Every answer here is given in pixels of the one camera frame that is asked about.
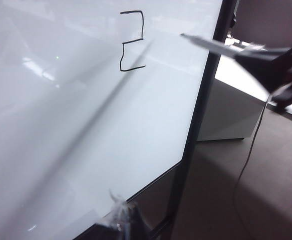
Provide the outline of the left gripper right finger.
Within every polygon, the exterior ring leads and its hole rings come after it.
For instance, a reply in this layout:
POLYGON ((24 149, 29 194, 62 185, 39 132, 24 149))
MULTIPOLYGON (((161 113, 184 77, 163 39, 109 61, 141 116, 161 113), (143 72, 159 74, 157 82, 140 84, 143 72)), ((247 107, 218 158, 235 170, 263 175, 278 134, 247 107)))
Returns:
POLYGON ((128 204, 129 207, 129 239, 130 240, 149 240, 150 228, 146 224, 140 209, 136 203, 128 204))

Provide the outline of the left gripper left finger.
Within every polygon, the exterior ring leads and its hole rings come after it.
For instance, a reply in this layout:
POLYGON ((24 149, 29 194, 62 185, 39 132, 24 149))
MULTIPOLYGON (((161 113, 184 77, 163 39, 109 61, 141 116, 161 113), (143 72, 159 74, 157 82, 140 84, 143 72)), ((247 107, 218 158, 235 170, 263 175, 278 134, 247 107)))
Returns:
POLYGON ((100 219, 100 225, 110 230, 117 231, 119 240, 131 240, 131 207, 120 196, 113 194, 109 190, 109 195, 113 201, 111 211, 100 219))

